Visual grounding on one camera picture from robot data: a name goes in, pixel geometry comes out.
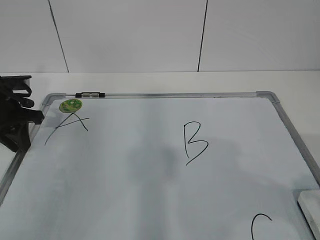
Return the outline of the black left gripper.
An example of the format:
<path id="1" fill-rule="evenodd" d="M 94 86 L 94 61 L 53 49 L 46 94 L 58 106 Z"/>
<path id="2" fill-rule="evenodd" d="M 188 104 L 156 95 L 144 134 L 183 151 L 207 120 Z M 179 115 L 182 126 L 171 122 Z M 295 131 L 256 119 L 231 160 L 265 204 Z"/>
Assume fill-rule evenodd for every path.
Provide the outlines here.
<path id="1" fill-rule="evenodd" d="M 32 110 L 32 90 L 27 84 L 30 75 L 0 78 L 0 143 L 12 152 L 27 152 L 31 146 L 29 123 L 40 125 L 44 115 Z"/>

